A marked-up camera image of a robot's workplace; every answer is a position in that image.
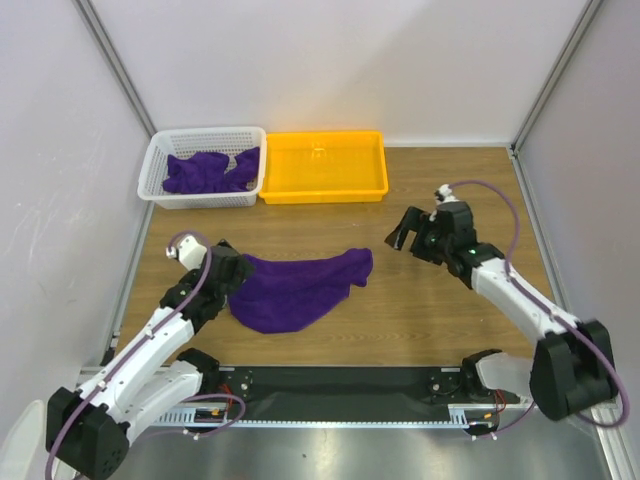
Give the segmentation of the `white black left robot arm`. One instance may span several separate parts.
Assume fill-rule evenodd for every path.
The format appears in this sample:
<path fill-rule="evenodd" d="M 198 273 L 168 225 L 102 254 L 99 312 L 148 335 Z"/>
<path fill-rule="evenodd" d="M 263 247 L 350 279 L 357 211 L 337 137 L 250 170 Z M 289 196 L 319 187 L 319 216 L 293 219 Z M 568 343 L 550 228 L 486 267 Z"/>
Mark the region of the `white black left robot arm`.
<path fill-rule="evenodd" d="M 194 232 L 174 236 L 166 249 L 187 271 L 169 288 L 134 339 L 75 390 L 59 388 L 46 413 L 45 476 L 55 461 L 89 479 L 107 479 L 134 442 L 182 402 L 220 400 L 238 406 L 217 431 L 238 422 L 245 401 L 220 391 L 218 362 L 197 349 L 180 348 L 226 307 L 254 271 L 227 241 L 213 246 Z"/>

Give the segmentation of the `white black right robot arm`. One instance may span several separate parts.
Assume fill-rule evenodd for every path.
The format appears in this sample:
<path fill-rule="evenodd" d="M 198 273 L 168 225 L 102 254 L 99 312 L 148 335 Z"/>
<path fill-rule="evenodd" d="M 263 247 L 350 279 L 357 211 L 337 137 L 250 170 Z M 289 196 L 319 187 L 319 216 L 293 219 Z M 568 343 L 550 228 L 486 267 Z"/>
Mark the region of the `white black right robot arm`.
<path fill-rule="evenodd" d="M 532 359 L 501 350 L 465 358 L 460 388 L 466 398 L 481 402 L 502 390 L 532 399 L 547 418 L 558 421 L 618 396 L 604 325 L 562 310 L 508 266 L 497 247 L 478 241 L 467 203 L 444 203 L 433 212 L 410 207 L 385 242 L 399 250 L 410 233 L 415 235 L 410 246 L 414 257 L 445 265 L 534 346 Z"/>

